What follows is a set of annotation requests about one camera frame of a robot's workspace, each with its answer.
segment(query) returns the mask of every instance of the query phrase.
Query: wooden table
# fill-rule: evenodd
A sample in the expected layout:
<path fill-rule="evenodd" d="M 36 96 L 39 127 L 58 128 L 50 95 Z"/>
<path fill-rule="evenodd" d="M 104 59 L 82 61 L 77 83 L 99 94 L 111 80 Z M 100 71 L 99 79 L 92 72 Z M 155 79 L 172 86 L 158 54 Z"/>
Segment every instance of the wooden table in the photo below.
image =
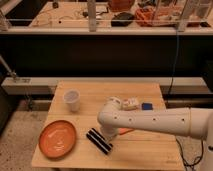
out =
<path fill-rule="evenodd" d="M 108 7 L 106 2 L 97 2 L 96 6 L 102 5 Z M 132 6 L 131 12 L 134 11 L 138 6 Z M 54 28 L 88 28 L 88 19 L 85 18 L 82 13 L 87 10 L 86 2 L 59 2 L 59 8 L 52 8 L 52 2 L 47 2 L 39 14 L 33 19 L 30 27 L 54 27 Z M 97 27 L 99 28 L 109 28 L 111 27 L 111 19 L 120 12 L 103 13 L 101 15 L 101 20 L 97 21 Z M 129 26 L 138 27 L 140 26 L 133 21 Z"/>
<path fill-rule="evenodd" d="M 77 113 L 69 112 L 62 100 L 63 94 L 69 89 L 76 89 L 81 94 L 81 106 Z M 121 99 L 136 97 L 140 102 L 152 103 L 154 109 L 165 108 L 159 85 L 155 83 L 60 82 L 45 125 L 59 119 L 72 122 L 77 130 L 76 146 L 61 160 L 46 158 L 37 146 L 32 166 L 183 171 L 173 135 L 134 130 L 113 140 L 114 147 L 109 155 L 104 155 L 86 138 L 85 134 L 90 128 L 99 130 L 97 115 L 111 96 Z"/>

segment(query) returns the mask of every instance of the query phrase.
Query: metal frame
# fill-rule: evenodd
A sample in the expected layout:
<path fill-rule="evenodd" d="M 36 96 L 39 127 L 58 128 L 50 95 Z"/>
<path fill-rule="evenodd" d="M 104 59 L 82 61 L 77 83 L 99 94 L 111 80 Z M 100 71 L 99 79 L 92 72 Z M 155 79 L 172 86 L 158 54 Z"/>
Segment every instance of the metal frame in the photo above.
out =
<path fill-rule="evenodd" d="M 14 82 L 13 78 L 6 77 L 1 86 L 11 95 L 52 95 L 60 81 L 153 82 L 159 83 L 162 93 L 167 94 L 171 84 L 171 77 L 21 77 L 20 79 L 23 81 Z M 170 94 L 213 95 L 201 77 L 174 78 Z"/>

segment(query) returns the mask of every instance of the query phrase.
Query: blue object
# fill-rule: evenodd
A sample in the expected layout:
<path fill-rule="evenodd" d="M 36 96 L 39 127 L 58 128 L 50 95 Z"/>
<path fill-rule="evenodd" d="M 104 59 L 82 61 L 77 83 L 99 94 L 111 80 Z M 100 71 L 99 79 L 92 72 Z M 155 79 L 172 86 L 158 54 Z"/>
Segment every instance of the blue object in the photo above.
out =
<path fill-rule="evenodd" d="M 153 109 L 152 103 L 142 103 L 141 104 L 141 109 L 142 110 L 152 110 Z"/>

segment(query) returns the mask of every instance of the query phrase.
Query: glass panel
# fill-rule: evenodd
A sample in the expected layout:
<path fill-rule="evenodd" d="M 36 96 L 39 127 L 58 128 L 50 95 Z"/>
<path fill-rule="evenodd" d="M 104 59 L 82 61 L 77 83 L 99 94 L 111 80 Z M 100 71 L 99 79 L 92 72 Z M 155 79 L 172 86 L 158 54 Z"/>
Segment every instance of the glass panel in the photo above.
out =
<path fill-rule="evenodd" d="M 0 0 L 0 4 L 3 16 L 12 26 L 90 30 L 88 4 L 84 0 Z M 123 30 L 175 27 L 185 4 L 186 0 L 97 0 L 95 24 L 97 29 Z M 199 19 L 199 24 L 208 16 L 211 7 L 212 0 L 199 0 L 190 22 L 198 22 Z"/>

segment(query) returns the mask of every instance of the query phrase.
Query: cable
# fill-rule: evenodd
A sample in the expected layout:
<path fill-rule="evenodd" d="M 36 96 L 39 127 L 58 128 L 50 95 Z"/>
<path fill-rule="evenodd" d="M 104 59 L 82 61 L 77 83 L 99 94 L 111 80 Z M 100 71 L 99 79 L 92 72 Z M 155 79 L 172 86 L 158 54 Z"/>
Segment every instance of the cable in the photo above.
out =
<path fill-rule="evenodd" d="M 183 154 L 183 148 L 181 146 L 181 143 L 178 139 L 176 139 L 177 143 L 178 143 L 178 146 L 179 146 L 179 149 L 180 149 L 180 155 L 181 155 L 181 158 L 183 160 L 183 164 L 184 164 L 184 167 L 186 169 L 186 171 L 188 170 L 187 168 L 191 168 L 192 171 L 195 171 L 195 166 L 198 165 L 201 160 L 203 159 L 203 154 L 204 154 L 204 145 L 203 145 L 203 141 L 201 140 L 201 154 L 199 156 L 196 156 L 194 158 L 194 161 L 192 164 L 190 164 L 184 157 L 184 154 Z"/>
<path fill-rule="evenodd" d="M 175 76 L 175 71 L 176 71 L 176 65 L 177 65 L 177 61 L 178 61 L 178 57 L 179 57 L 179 49 L 180 49 L 180 38 L 179 38 L 179 34 L 178 34 L 178 29 L 176 29 L 176 53 L 175 53 L 175 57 L 174 57 L 174 62 L 173 62 L 173 66 L 172 66 L 172 80 L 167 92 L 167 106 L 168 106 L 168 96 L 171 94 L 172 91 L 172 87 L 173 87 L 173 82 L 174 82 L 174 76 Z"/>

